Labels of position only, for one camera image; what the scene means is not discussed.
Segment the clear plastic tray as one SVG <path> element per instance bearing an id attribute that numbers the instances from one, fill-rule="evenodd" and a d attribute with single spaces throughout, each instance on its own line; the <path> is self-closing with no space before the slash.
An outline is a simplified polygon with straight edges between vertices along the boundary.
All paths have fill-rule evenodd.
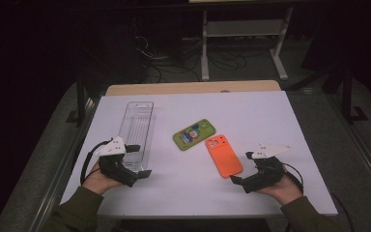
<path id="1" fill-rule="evenodd" d="M 131 101 L 128 103 L 119 135 L 127 145 L 139 145 L 137 152 L 126 153 L 124 166 L 134 172 L 148 168 L 150 147 L 155 124 L 152 101 Z"/>

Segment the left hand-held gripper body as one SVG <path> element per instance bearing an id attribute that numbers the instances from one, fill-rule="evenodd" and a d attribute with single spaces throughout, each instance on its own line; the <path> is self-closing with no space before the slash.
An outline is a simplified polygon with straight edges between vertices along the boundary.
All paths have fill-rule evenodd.
<path id="1" fill-rule="evenodd" d="M 132 187 L 138 180 L 138 176 L 123 164 L 126 154 L 125 145 L 123 138 L 117 136 L 106 141 L 104 147 L 96 152 L 96 156 L 99 158 L 100 172 L 104 176 Z"/>

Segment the black metal stand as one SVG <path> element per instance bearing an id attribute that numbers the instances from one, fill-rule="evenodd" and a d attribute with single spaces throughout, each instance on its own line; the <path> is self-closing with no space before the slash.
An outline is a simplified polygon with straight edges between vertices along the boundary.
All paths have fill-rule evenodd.
<path id="1" fill-rule="evenodd" d="M 367 121 L 368 118 L 359 106 L 352 106 L 353 77 L 348 66 L 343 68 L 342 107 L 345 120 L 352 125 L 357 121 Z"/>
<path id="2" fill-rule="evenodd" d="M 86 116 L 86 90 L 83 83 L 82 75 L 76 79 L 76 110 L 69 113 L 67 123 L 76 123 L 80 127 Z"/>

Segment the white metal desk frame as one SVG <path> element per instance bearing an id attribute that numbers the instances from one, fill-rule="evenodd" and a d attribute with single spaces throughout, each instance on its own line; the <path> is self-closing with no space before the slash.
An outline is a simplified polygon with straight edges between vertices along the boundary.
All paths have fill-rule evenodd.
<path id="1" fill-rule="evenodd" d="M 202 55 L 201 74 L 202 80 L 210 79 L 207 40 L 208 38 L 225 37 L 266 37 L 276 36 L 276 43 L 269 49 L 275 70 L 281 80 L 287 80 L 288 74 L 279 57 L 282 45 L 290 25 L 293 7 L 284 7 L 284 16 L 281 18 L 266 17 L 266 10 L 258 10 L 261 15 L 254 16 L 254 11 L 248 11 L 248 18 L 238 14 L 237 19 L 212 19 L 209 10 L 202 13 Z"/>

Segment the green cartoon phone case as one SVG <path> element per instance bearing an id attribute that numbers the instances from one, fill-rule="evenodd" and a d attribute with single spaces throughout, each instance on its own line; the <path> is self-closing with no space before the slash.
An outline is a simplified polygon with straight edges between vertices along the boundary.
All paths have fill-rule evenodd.
<path id="1" fill-rule="evenodd" d="M 191 126 L 173 134 L 176 146 L 185 151 L 216 133 L 215 127 L 207 119 L 202 119 Z"/>

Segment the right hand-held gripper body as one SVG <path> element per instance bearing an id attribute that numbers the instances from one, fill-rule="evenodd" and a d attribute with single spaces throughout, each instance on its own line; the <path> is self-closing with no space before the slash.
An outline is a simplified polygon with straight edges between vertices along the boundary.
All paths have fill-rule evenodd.
<path id="1" fill-rule="evenodd" d="M 289 145 L 260 143 L 257 148 L 250 151 L 254 153 L 253 161 L 257 173 L 243 179 L 244 191 L 250 193 L 279 182 L 285 171 L 282 162 L 276 156 L 291 150 L 292 147 Z"/>

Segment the white board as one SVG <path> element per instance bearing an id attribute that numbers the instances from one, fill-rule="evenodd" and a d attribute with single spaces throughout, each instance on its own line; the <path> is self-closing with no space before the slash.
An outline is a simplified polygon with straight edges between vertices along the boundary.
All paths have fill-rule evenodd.
<path id="1" fill-rule="evenodd" d="M 205 144 L 182 151 L 172 136 L 191 124 L 209 120 L 230 142 L 243 175 L 256 168 L 246 158 L 261 144 L 288 146 L 280 160 L 293 165 L 304 180 L 304 193 L 319 213 L 337 210 L 312 157 L 297 117 L 282 91 L 109 96 L 100 100 L 74 170 L 64 191 L 69 199 L 79 186 L 81 166 L 97 144 L 120 131 L 127 105 L 152 102 L 155 115 L 148 167 L 152 174 L 132 187 L 109 190 L 100 206 L 102 217 L 116 218 L 264 218 L 280 213 L 272 198 L 245 193 L 222 178 Z"/>

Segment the orange phone case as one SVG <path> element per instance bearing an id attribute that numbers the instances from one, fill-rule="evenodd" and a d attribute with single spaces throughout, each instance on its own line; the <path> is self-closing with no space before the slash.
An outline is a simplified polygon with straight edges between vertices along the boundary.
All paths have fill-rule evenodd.
<path id="1" fill-rule="evenodd" d="M 208 138 L 205 144 L 222 178 L 228 178 L 243 171 L 243 166 L 225 135 Z"/>

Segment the aluminium rail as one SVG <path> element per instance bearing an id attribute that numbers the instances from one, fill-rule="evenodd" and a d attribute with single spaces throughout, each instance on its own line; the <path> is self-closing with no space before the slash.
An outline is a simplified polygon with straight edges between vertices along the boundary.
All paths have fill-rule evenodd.
<path id="1" fill-rule="evenodd" d="M 345 130 L 347 131 L 348 135 L 352 138 L 355 146 L 357 147 L 359 151 L 359 156 L 362 160 L 362 163 L 371 176 L 371 152 L 370 150 L 368 149 L 365 142 L 362 140 L 362 137 L 358 133 L 357 129 L 355 128 L 353 121 L 343 115 L 342 110 L 340 109 L 339 101 L 334 96 L 331 96 L 331 95 L 327 96 L 327 100 L 332 110 L 335 112 L 335 115 L 338 117 L 339 121 L 341 122 Z"/>
<path id="2" fill-rule="evenodd" d="M 49 120 L 31 158 L 37 208 L 27 232 L 39 232 L 62 199 L 97 105 L 97 99 L 63 98 Z"/>

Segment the person's right hand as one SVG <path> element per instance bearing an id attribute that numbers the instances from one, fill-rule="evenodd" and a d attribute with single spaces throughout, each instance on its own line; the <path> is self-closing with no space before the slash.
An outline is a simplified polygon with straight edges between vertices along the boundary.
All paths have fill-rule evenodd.
<path id="1" fill-rule="evenodd" d="M 280 181 L 273 186 L 261 188 L 258 192 L 272 197 L 281 206 L 303 197 L 303 193 L 296 182 L 289 176 L 289 172 L 285 172 Z"/>

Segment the wooden table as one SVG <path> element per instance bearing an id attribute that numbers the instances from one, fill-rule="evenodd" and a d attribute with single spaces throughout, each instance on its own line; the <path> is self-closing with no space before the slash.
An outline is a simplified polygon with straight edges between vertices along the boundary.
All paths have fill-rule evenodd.
<path id="1" fill-rule="evenodd" d="M 247 80 L 247 81 L 111 85 L 107 88 L 105 95 L 133 96 L 133 95 L 163 95 L 163 94 L 262 92 L 280 90 L 281 88 L 279 84 L 274 80 Z"/>

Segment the person's left hand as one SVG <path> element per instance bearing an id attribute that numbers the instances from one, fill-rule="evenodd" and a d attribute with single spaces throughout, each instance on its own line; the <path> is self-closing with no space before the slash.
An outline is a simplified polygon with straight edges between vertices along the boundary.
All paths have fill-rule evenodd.
<path id="1" fill-rule="evenodd" d="M 120 187 L 121 185 L 121 183 L 104 176 L 100 172 L 100 166 L 98 162 L 96 162 L 96 164 L 93 166 L 92 170 L 90 171 L 90 175 L 86 177 L 82 184 L 84 188 L 98 195 L 103 195 L 108 190 Z"/>

